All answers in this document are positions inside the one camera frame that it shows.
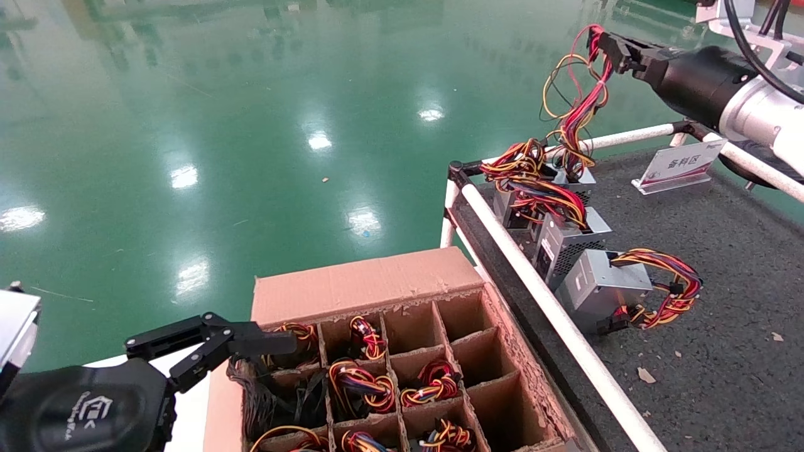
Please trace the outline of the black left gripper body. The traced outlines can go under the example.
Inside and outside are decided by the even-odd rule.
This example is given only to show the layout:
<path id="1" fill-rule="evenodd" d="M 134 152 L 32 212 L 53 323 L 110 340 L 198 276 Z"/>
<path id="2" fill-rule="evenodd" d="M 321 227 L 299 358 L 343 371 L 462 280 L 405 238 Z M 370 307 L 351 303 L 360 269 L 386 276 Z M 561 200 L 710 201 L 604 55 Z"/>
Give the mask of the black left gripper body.
<path id="1" fill-rule="evenodd" d="M 176 397 L 140 358 L 18 375 L 2 398 L 3 451 L 161 451 Z"/>

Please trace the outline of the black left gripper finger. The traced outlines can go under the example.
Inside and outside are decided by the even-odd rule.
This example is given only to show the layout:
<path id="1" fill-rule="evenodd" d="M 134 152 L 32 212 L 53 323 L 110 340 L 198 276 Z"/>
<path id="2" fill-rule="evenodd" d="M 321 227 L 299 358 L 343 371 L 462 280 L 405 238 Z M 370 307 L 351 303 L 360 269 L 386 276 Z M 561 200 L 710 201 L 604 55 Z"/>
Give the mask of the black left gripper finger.
<path id="1" fill-rule="evenodd" d="M 263 331 L 255 321 L 199 321 L 192 332 L 190 343 L 199 343 L 199 347 L 170 369 L 175 393 L 188 392 L 236 355 L 286 355 L 298 347 L 293 333 Z"/>
<path id="2" fill-rule="evenodd" d="M 128 338 L 124 351 L 127 358 L 155 360 L 209 341 L 226 325 L 227 320 L 212 312 L 193 316 Z"/>

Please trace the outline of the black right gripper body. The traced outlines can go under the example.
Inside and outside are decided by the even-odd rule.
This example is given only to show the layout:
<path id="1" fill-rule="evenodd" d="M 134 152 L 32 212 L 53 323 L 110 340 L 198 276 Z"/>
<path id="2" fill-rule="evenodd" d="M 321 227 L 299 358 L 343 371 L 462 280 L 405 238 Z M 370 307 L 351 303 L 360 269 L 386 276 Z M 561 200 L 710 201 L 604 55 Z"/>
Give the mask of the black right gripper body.
<path id="1" fill-rule="evenodd" d="M 646 52 L 646 83 L 673 111 L 718 128 L 724 109 L 758 72 L 742 55 L 720 46 Z"/>

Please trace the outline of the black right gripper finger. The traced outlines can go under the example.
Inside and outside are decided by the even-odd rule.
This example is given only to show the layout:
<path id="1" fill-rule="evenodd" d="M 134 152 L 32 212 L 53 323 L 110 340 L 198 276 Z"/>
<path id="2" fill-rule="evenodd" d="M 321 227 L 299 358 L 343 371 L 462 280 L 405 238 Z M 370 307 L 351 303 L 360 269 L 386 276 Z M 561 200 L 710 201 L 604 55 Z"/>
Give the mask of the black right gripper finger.
<path id="1" fill-rule="evenodd" d="M 612 71 L 616 74 L 630 73 L 634 79 L 647 81 L 649 64 L 654 60 L 654 51 L 638 52 L 635 55 L 621 51 L 612 51 L 608 59 L 612 63 Z"/>
<path id="2" fill-rule="evenodd" d="M 617 33 L 609 33 L 602 28 L 590 32 L 590 50 L 606 55 L 612 62 L 641 62 L 643 52 L 655 50 L 657 44 Z"/>

